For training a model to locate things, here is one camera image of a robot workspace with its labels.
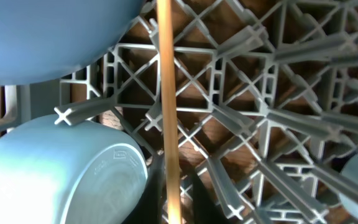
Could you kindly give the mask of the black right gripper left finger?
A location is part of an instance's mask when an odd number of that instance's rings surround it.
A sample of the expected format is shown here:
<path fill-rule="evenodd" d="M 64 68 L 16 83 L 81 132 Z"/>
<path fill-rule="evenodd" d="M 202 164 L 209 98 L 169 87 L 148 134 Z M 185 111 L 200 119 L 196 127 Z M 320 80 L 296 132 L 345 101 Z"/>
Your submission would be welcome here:
<path fill-rule="evenodd" d="M 138 204 L 122 224 L 161 224 L 164 183 L 165 159 L 161 154 L 153 158 L 145 190 Z"/>

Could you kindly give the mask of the grey dishwasher rack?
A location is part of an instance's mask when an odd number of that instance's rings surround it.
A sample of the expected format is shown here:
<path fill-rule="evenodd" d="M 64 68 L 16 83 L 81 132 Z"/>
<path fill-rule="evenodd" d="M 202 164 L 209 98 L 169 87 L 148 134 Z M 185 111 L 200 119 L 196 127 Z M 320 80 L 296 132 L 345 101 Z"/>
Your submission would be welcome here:
<path fill-rule="evenodd" d="M 194 223 L 196 172 L 230 223 L 329 223 L 358 153 L 358 1 L 173 1 L 181 219 Z M 164 155 L 155 1 L 97 61 L 60 78 L 0 85 L 4 135 L 54 115 L 128 134 L 148 178 Z"/>

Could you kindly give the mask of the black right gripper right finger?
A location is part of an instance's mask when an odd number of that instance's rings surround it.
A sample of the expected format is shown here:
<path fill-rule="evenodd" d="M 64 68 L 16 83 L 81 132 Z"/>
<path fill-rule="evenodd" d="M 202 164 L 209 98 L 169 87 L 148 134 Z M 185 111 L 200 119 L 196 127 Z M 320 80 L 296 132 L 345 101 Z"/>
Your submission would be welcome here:
<path fill-rule="evenodd" d="M 229 224 L 229 220 L 215 206 L 196 172 L 191 173 L 193 184 L 193 215 L 195 224 Z"/>

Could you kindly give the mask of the light blue rice bowl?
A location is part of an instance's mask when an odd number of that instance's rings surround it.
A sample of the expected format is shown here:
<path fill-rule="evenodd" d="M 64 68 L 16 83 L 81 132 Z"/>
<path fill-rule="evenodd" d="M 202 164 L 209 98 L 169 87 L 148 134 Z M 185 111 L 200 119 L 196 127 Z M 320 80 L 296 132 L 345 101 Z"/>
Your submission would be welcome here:
<path fill-rule="evenodd" d="M 0 223 L 121 223 L 147 178 L 125 132 L 39 117 L 0 138 Z"/>

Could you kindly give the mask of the dark blue plate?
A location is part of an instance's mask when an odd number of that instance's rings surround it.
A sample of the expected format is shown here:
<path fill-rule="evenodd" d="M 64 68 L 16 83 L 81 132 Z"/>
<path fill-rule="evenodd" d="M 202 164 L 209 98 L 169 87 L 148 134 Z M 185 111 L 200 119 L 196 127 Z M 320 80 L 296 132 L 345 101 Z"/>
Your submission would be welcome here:
<path fill-rule="evenodd" d="M 0 0 L 0 85 L 53 80 L 97 61 L 144 0 Z"/>

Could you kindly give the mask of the wooden chopstick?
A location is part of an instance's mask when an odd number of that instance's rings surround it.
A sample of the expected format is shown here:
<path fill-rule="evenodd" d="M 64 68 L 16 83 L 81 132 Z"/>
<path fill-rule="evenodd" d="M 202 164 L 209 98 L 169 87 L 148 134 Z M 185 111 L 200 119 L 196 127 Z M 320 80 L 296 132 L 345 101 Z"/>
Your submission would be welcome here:
<path fill-rule="evenodd" d="M 157 1 L 157 19 L 160 68 L 162 75 L 161 100 L 168 222 L 169 224 L 181 224 L 177 103 L 173 53 L 172 5 L 170 0 Z"/>

